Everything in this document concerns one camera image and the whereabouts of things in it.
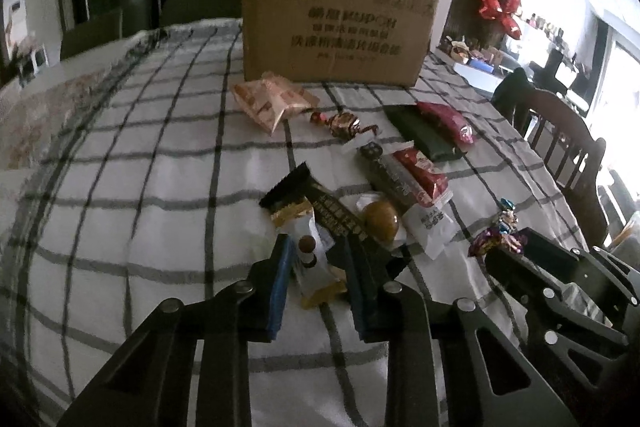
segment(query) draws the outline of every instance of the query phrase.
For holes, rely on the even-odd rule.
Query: wooden chair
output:
[[[551,145],[544,156],[544,163],[553,176],[574,213],[589,247],[601,247],[607,237],[607,219],[596,191],[596,175],[600,169],[607,143],[604,138],[594,140],[584,120],[560,100],[554,93],[531,89],[520,99],[520,106],[538,115],[538,129],[531,141],[536,149],[546,122],[553,125]],[[514,127],[524,137],[530,118],[515,121]],[[550,167],[550,159],[559,146],[564,150],[556,168]],[[574,164],[571,175],[564,183],[558,181],[565,167]],[[585,161],[584,169],[580,166]]]

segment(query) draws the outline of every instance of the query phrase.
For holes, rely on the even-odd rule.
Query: cardboard box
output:
[[[413,86],[438,0],[242,0],[244,76]]]

